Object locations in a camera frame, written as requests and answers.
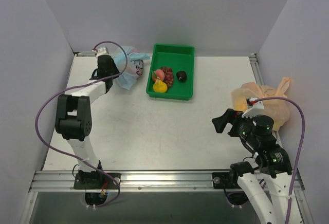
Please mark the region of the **blue printed plastic bag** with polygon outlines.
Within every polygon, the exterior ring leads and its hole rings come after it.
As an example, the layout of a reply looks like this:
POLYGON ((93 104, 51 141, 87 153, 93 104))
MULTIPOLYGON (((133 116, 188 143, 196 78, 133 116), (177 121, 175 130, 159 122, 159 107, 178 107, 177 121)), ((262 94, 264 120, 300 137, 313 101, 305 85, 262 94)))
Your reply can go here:
MULTIPOLYGON (((130 90, 137 82, 138 78, 143 75, 144 61, 148 61, 150 56, 146 53, 139 52, 135 47, 123 46, 127 55, 127 67, 120 76, 115 79, 115 82, 126 90, 130 90)), ((118 49, 113 55, 114 63, 117 69, 121 72, 126 64, 126 58, 121 49, 118 49)))

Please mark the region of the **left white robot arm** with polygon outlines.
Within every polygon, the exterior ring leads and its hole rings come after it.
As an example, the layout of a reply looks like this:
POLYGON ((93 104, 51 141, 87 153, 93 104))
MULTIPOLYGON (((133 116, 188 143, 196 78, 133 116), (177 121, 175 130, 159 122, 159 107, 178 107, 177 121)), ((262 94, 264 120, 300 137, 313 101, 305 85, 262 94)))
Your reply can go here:
POLYGON ((57 99, 55 130, 71 146, 78 157, 79 169, 76 174, 75 189, 100 189, 107 182, 100 160, 94 153, 89 134, 92 131, 91 104, 108 93, 113 85, 109 77, 119 73, 113 58, 97 56, 97 68, 93 71, 88 86, 71 94, 61 94, 57 99))

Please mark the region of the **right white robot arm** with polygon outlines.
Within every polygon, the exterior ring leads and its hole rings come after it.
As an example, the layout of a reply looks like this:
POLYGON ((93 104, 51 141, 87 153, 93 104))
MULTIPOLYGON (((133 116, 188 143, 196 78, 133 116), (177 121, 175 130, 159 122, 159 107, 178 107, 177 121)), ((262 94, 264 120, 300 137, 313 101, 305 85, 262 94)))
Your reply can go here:
POLYGON ((288 186, 293 170, 287 152, 277 144, 272 134, 273 119, 262 114, 248 117, 241 111, 229 108, 222 116, 213 118, 212 123, 219 134, 223 133, 227 124, 231 124, 228 135, 239 138, 251 153, 270 196, 260 186, 256 170, 248 161, 231 164, 224 185, 243 190, 261 223, 285 221, 288 201, 292 199, 288 186))

